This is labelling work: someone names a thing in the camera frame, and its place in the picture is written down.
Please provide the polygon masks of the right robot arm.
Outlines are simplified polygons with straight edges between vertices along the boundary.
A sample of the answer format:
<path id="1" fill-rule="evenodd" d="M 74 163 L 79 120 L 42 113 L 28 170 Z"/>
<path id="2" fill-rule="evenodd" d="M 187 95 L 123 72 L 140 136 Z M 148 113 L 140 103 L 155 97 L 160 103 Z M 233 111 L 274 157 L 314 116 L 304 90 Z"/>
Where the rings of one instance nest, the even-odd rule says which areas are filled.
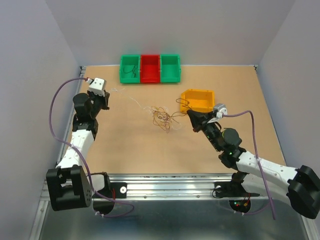
<path id="1" fill-rule="evenodd" d="M 290 205 L 297 213 L 315 219 L 320 212 L 320 178 L 306 165 L 299 168 L 280 165 L 241 147 L 242 139 L 234 128 L 223 129 L 218 120 L 227 118 L 224 105 L 211 112 L 187 110 L 193 131 L 203 132 L 222 164 L 236 172 L 226 186 L 216 192 L 218 198 L 246 195 L 267 196 Z"/>

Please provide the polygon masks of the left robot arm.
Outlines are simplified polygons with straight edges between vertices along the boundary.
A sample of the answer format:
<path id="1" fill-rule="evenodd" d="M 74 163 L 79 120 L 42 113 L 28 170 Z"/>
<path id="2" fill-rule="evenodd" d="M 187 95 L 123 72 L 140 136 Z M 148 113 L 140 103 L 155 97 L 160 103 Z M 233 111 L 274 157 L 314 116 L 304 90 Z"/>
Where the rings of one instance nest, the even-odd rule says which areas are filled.
<path id="1" fill-rule="evenodd" d="M 51 207 L 54 211 L 87 208 L 92 202 L 92 183 L 84 169 L 85 157 L 98 133 L 96 119 L 101 110 L 108 110 L 110 94 L 105 90 L 88 90 L 72 99 L 75 115 L 71 141 L 59 140 L 67 145 L 62 160 L 46 173 Z"/>

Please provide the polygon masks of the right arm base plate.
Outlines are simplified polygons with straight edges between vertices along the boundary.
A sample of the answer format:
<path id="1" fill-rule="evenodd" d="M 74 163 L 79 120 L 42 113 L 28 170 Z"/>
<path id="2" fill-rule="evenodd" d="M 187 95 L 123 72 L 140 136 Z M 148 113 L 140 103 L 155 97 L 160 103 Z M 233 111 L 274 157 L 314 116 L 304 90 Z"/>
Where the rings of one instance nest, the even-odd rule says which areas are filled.
<path id="1" fill-rule="evenodd" d="M 260 194 L 246 191 L 240 183 L 233 181 L 218 181 L 214 183 L 212 196 L 221 198 L 259 197 Z"/>

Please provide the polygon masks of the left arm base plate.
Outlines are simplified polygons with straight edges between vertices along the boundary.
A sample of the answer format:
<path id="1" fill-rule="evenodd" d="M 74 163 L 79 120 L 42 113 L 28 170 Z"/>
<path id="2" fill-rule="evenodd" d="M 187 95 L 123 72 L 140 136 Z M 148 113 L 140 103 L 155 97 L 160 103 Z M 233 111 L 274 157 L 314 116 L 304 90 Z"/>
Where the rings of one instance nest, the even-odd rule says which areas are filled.
<path id="1" fill-rule="evenodd" d="M 93 186 L 100 195 L 107 198 L 125 199 L 127 197 L 128 185 L 126 182 L 98 182 Z"/>

